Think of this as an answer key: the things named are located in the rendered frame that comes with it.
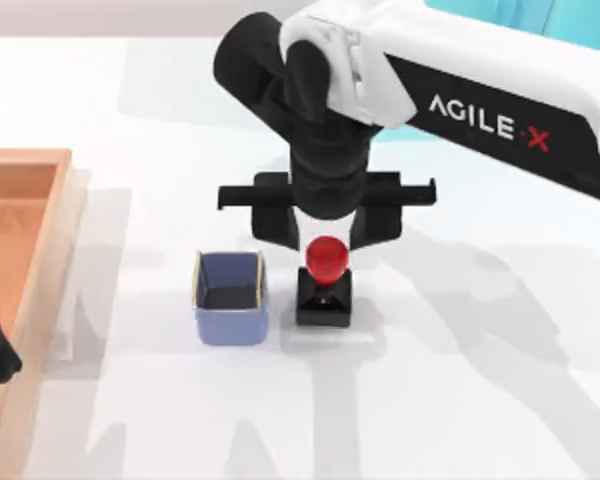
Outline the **shallow salmon-coloured box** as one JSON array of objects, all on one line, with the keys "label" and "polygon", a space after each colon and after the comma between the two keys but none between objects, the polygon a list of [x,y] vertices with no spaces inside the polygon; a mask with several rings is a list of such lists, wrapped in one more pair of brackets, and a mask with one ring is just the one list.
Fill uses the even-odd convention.
[{"label": "shallow salmon-coloured box", "polygon": [[0,480],[26,463],[85,201],[68,149],[0,149],[0,323],[23,368],[0,385]]}]

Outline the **red stamp with black base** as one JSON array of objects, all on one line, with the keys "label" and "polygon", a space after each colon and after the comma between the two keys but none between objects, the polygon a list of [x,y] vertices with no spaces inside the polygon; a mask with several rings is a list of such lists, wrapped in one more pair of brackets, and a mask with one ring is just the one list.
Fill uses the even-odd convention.
[{"label": "red stamp with black base", "polygon": [[352,312],[352,272],[348,247],[328,235],[313,239],[306,265],[298,269],[295,320],[303,327],[348,328]]}]

